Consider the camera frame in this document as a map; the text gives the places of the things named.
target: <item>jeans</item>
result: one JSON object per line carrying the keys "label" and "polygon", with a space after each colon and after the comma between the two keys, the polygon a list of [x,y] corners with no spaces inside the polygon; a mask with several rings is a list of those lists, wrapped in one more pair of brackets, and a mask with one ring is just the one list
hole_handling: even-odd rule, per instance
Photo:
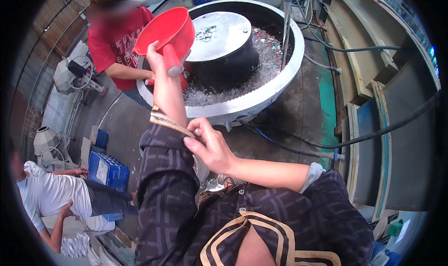
{"label": "jeans", "polygon": [[138,92],[137,87],[135,87],[134,89],[131,90],[121,90],[125,95],[127,95],[128,97],[130,97],[133,101],[135,101],[136,103],[138,103],[139,105],[146,107],[146,109],[151,110],[152,106],[150,106],[140,95],[140,93]]}
{"label": "jeans", "polygon": [[138,216],[138,209],[129,203],[132,194],[119,192],[112,187],[85,179],[92,205],[92,216],[108,213],[121,213]]}

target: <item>red scoop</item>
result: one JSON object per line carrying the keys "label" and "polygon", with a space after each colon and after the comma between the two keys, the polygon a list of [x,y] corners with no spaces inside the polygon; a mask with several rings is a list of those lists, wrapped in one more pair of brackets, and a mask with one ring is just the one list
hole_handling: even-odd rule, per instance
{"label": "red scoop", "polygon": [[[156,51],[164,56],[164,65],[168,76],[178,77],[182,73],[179,58],[193,45],[193,21],[184,7],[175,7],[155,17],[142,30],[134,45],[133,51],[138,55],[146,55],[148,45],[159,41]],[[186,88],[186,80],[181,77],[182,89]]]}

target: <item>hand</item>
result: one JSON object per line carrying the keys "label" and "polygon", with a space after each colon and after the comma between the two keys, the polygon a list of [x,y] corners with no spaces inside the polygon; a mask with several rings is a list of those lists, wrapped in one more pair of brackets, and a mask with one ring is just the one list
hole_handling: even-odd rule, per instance
{"label": "hand", "polygon": [[211,171],[228,175],[238,171],[239,159],[230,151],[222,133],[213,129],[205,117],[192,120],[187,129],[202,140],[205,146],[190,137],[184,138],[185,146],[198,155]]}
{"label": "hand", "polygon": [[76,175],[76,176],[85,175],[86,178],[89,178],[89,171],[87,169],[84,169],[84,168],[74,169],[73,170],[73,175]]}
{"label": "hand", "polygon": [[155,74],[152,71],[146,71],[145,85],[154,85]]}
{"label": "hand", "polygon": [[66,218],[69,216],[74,216],[73,212],[70,210],[70,207],[73,205],[73,201],[70,201],[70,203],[66,204],[60,209],[59,216],[62,218]]}
{"label": "hand", "polygon": [[[156,40],[154,43],[149,44],[148,51],[146,53],[146,59],[148,60],[149,66],[154,73],[166,72],[164,67],[164,56],[156,52],[156,48],[159,45],[159,41]],[[191,50],[188,50],[182,58],[179,59],[181,65],[184,64],[187,57],[190,55]]]}

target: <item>red t-shirt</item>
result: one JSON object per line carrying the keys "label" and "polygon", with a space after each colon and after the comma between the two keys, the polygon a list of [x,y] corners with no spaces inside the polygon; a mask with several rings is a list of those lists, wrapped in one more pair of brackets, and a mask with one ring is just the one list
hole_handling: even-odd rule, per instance
{"label": "red t-shirt", "polygon": [[[142,29],[153,18],[151,11],[142,6],[129,12],[118,24],[91,24],[87,43],[98,73],[115,62],[128,67],[137,67],[138,55],[132,51],[132,48]],[[136,80],[113,77],[112,80],[120,90],[131,90],[137,87]]]}

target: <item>black patterned top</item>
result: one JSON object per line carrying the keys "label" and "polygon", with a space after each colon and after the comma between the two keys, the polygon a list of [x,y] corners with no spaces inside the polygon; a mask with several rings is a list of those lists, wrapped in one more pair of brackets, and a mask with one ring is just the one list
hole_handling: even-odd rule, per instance
{"label": "black patterned top", "polygon": [[300,194],[254,184],[201,201],[184,134],[150,124],[137,183],[136,266],[234,265],[249,227],[277,265],[366,265],[374,238],[330,170]]}

